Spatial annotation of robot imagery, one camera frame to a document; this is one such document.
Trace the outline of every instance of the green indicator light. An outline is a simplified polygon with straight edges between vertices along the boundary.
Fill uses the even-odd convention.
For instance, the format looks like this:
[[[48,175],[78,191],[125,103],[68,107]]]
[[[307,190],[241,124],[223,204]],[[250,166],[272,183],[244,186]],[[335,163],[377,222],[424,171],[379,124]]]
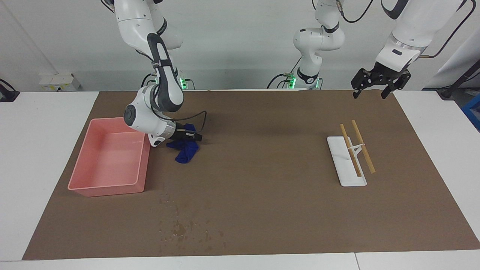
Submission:
[[[180,86],[182,90],[188,89],[188,84],[184,79],[180,78]]]
[[[288,84],[288,87],[289,87],[290,89],[294,89],[296,82],[297,82],[297,78],[292,77],[292,78],[290,79],[290,82],[289,82],[289,84]]]

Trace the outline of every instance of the blue object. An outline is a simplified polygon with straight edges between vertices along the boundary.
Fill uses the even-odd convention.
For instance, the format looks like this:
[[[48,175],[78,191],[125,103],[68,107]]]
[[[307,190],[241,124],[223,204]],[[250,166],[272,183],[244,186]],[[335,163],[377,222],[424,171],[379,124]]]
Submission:
[[[469,103],[463,106],[462,111],[470,122],[480,130],[480,95],[474,97]]]
[[[197,131],[195,126],[192,124],[185,124],[186,130]],[[178,163],[186,164],[193,159],[195,153],[198,151],[198,144],[192,140],[176,140],[171,143],[167,143],[167,147],[180,150],[180,153],[175,158],[175,161]]]

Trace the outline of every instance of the wooden chopstick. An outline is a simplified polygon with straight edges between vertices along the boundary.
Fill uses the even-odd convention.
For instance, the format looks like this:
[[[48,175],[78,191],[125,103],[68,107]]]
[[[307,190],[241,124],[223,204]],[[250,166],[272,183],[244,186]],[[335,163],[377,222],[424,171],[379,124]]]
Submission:
[[[340,129],[342,130],[343,139],[345,140],[345,144],[347,145],[348,153],[350,154],[350,159],[352,160],[353,167],[355,168],[355,172],[357,173],[358,177],[361,177],[360,168],[357,164],[357,161],[355,160],[355,154],[353,153],[353,149],[351,148],[352,144],[348,140],[348,136],[347,136],[347,132],[345,130],[345,126],[343,124],[340,124]]]
[[[357,122],[355,120],[352,120],[352,125],[353,128],[355,129],[355,133],[357,134],[357,139],[358,141],[363,144],[363,138],[361,137],[359,127],[357,126]],[[365,156],[365,160],[367,161],[368,168],[370,169],[370,173],[375,173],[375,167],[373,166],[372,159],[370,158],[370,155],[368,154],[367,147],[363,144],[361,145],[361,149],[363,151],[363,155]]]

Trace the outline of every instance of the wall outlet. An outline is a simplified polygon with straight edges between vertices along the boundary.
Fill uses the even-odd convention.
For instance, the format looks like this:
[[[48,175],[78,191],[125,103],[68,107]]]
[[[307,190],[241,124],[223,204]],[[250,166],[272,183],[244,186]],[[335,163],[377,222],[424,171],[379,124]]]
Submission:
[[[45,91],[78,91],[80,83],[72,74],[42,76],[40,86]]]

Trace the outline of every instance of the white wall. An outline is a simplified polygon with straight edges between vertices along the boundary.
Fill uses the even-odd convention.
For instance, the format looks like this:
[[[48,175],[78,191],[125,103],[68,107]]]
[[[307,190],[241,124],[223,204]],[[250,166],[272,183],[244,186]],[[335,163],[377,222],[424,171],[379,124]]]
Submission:
[[[113,14],[100,0],[3,1],[55,69],[72,72],[84,90],[137,90],[151,69],[147,59],[123,43]],[[357,18],[367,3],[348,1],[347,17]],[[265,88],[274,75],[290,71],[300,56],[292,42],[295,31],[318,26],[309,0],[165,0],[161,6],[168,22],[184,34],[183,46],[173,52],[176,65],[186,77],[195,80],[197,88],[203,89]],[[426,53],[438,50],[467,9],[469,4],[438,33]],[[406,89],[420,90],[425,86],[480,23],[478,13],[439,57],[411,65],[413,76]],[[379,0],[359,23],[342,21],[344,47],[322,53],[324,89],[351,89],[350,80],[356,71],[372,68],[394,26]],[[23,55],[15,33],[4,27],[0,31],[2,57]],[[16,70],[9,71],[6,79],[19,85],[21,91],[39,90],[36,74],[41,68],[15,59],[9,59]]]
[[[478,60],[480,60],[480,27],[458,48],[426,87],[437,88],[453,84]],[[462,87],[480,87],[480,76],[465,82]]]

